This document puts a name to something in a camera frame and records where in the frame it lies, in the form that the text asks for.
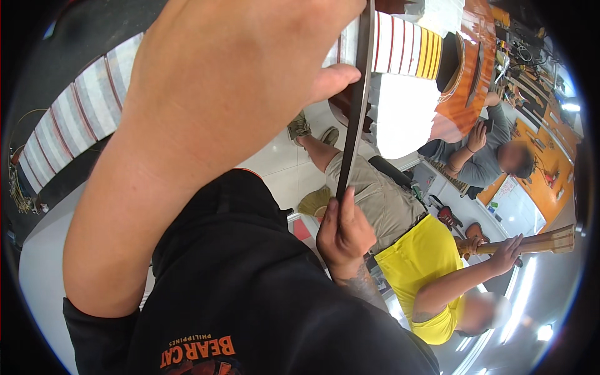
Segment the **white tile floor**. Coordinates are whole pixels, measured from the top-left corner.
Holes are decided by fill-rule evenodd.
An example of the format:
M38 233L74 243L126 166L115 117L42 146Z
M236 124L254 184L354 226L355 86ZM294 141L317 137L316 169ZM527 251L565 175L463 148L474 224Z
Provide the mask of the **white tile floor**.
M340 138L335 146L344 149L346 127L335 119L327 101L307 107L304 113L316 138L329 127L337 127ZM366 159L377 155L363 140L360 141L358 153ZM310 161L308 153L290 140L287 129L238 167L250 169L261 176L281 209L293 208L297 211L302 198L325 185L325 175Z

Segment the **sneaker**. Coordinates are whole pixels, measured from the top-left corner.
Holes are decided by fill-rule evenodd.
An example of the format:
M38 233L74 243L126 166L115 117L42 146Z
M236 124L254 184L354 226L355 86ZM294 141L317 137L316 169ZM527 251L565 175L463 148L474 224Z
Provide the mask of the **sneaker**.
M336 127L331 127L323 133L321 136L321 142L329 146L335 146L338 138L340 137L340 131Z
M313 133L310 130L310 125L306 122L304 111L300 112L300 114L290 122L287 126L287 132L290 134L290 139L294 141L296 146L302 147L296 138L309 136Z

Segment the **striped fabric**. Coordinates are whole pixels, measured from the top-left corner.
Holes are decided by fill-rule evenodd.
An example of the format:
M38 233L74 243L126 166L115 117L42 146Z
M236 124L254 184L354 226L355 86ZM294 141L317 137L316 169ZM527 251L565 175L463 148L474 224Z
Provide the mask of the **striped fabric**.
M36 194L71 160L116 130L142 37L135 35L92 63L35 126L19 165Z
M355 65L357 45L358 19L355 19L329 50L322 66L340 62ZM434 80L441 57L441 36L389 14L375 12L373 72Z

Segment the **man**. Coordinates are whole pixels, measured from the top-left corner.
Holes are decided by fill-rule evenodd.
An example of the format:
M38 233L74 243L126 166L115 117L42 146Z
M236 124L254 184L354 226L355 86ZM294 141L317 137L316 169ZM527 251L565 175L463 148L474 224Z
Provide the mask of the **man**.
M444 164L444 172L466 184L486 187L503 173L528 178L533 171L533 157L527 143L511 140L511 125L504 116L500 97L489 92L484 106L494 125L487 126L479 119L471 133L456 143L432 140L418 152Z
M288 131L292 140L308 151L335 191L343 154L334 147L338 131L330 128L322 141L317 140L306 121L298 118L288 125ZM428 344L443 344L454 331L479 335L508 321L511 307L504 296L463 295L512 268L522 235L506 240L489 260L464 268L457 247L466 246L475 254L482 241L455 241L446 226L428 215L410 192L361 156L356 157L351 179L355 202L375 230L377 242L370 251L397 295L413 333Z
M319 232L331 281L260 178L230 170L301 108L360 78L320 66L364 7L166 4L65 242L64 314L81 375L439 374L366 271L375 237L352 189ZM140 312L151 259L157 280Z

